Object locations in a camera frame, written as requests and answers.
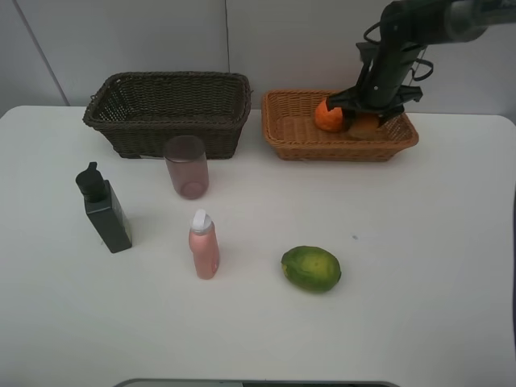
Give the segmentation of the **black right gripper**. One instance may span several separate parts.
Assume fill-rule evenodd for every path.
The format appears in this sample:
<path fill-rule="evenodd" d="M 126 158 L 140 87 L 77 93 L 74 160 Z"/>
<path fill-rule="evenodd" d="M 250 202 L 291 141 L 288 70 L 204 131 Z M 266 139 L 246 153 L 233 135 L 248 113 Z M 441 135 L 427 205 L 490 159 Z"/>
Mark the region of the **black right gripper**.
<path fill-rule="evenodd" d="M 362 69 L 356 84 L 327 98 L 327 109 L 343 111 L 343 130 L 349 131 L 359 113 L 376 114 L 378 127 L 405 112 L 404 105 L 418 102 L 422 89 L 404 85 L 406 76 L 422 51 L 421 45 L 396 48 L 379 44 L 357 44 Z"/>

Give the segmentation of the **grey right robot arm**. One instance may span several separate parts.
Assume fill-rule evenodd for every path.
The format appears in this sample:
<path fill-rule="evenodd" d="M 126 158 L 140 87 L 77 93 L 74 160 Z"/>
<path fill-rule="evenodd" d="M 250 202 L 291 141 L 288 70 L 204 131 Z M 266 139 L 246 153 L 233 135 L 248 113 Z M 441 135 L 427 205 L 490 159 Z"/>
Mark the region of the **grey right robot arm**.
<path fill-rule="evenodd" d="M 380 38 L 368 33 L 357 43 L 362 69 L 356 84 L 327 98 L 328 110 L 340 108 L 343 129 L 348 131 L 361 114 L 374 114 L 381 123 L 402 114 L 408 102 L 418 102 L 422 90 L 404 85 L 406 77 L 419 82 L 414 65 L 432 69 L 420 58 L 427 47 L 467 43 L 482 36 L 488 27 L 514 23 L 513 1 L 393 1 L 380 20 L 367 32 L 378 30 Z"/>

